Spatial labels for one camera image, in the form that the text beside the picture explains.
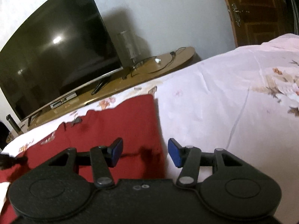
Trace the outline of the red cloth garment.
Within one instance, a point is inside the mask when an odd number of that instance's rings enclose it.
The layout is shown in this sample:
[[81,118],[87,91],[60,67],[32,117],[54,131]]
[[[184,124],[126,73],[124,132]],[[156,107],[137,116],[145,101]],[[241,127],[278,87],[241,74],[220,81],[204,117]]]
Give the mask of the red cloth garment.
[[27,163],[2,170],[1,182],[12,183],[66,148],[86,152],[96,146],[109,146],[117,138],[123,139],[124,148],[111,170],[114,180],[165,177],[165,156],[152,95],[130,98],[112,109],[89,110],[80,119],[78,123],[61,123],[32,146],[22,143],[17,157],[27,156]]

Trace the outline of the silver set-top box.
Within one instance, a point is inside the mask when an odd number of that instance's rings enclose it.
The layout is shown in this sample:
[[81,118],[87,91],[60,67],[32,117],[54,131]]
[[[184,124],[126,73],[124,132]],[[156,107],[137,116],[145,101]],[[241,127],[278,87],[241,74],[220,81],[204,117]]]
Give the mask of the silver set-top box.
[[66,103],[66,102],[68,102],[71,99],[76,98],[76,97],[77,97],[76,93],[73,92],[73,93],[71,93],[71,94],[69,94],[69,95],[67,95],[67,96],[65,96],[65,97],[63,97],[63,98],[61,98],[61,99],[59,99],[59,100],[51,103],[50,107],[51,107],[51,109],[55,109],[55,108],[59,107],[60,105]]

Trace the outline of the floral white bed sheet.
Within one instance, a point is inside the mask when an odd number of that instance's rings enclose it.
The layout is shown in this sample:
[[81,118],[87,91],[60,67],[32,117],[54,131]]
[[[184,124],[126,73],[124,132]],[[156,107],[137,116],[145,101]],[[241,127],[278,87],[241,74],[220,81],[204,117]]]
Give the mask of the floral white bed sheet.
[[[4,152],[17,157],[61,123],[81,121],[142,95],[152,95],[165,156],[165,178],[179,169],[167,153],[174,138],[204,152],[223,148],[272,177],[282,190],[275,216],[298,223],[298,36],[243,46],[70,112],[17,137]],[[1,182],[1,223],[15,218]]]

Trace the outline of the wooden TV stand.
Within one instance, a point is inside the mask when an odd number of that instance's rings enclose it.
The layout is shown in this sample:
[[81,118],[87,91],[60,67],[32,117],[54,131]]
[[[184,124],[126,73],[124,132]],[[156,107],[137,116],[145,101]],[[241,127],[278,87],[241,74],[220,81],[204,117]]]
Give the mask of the wooden TV stand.
[[[161,63],[157,64],[155,58],[161,59]],[[183,69],[199,60],[201,60],[200,57],[191,46],[182,47],[175,52],[145,59],[144,63],[137,69],[124,69],[113,74],[110,81],[104,84],[104,86],[94,95],[92,92],[98,82],[82,88],[81,95],[78,95],[76,98],[71,99],[59,107],[55,109],[46,108],[37,113],[33,119],[22,121],[19,124],[20,128],[25,133],[49,121],[57,119],[66,113],[75,111],[81,107],[94,103],[97,100],[107,98],[138,84]]]

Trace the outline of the clear glass vase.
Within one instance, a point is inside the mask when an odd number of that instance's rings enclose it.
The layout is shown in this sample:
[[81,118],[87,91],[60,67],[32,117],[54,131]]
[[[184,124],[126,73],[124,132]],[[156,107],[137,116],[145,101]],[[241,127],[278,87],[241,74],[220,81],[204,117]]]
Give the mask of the clear glass vase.
[[131,30],[124,30],[117,34],[117,39],[125,55],[131,61],[130,67],[132,69],[136,69],[137,67],[139,67],[139,62],[137,61],[137,59],[140,56],[141,52],[137,44],[135,34]]

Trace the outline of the large black television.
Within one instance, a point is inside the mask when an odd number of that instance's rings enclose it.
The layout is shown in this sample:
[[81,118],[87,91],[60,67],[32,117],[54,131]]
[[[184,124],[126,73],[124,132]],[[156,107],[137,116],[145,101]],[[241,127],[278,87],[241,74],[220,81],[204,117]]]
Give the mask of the large black television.
[[24,120],[122,68],[94,0],[47,0],[1,50],[1,90]]

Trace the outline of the brown wooden door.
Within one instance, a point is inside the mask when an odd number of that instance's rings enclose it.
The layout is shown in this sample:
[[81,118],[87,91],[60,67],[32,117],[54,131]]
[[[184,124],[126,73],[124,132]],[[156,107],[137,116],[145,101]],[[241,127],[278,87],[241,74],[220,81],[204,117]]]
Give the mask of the brown wooden door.
[[[260,45],[286,33],[295,33],[293,6],[296,0],[225,0],[231,20],[235,45]],[[241,26],[236,25],[232,3],[242,13]]]

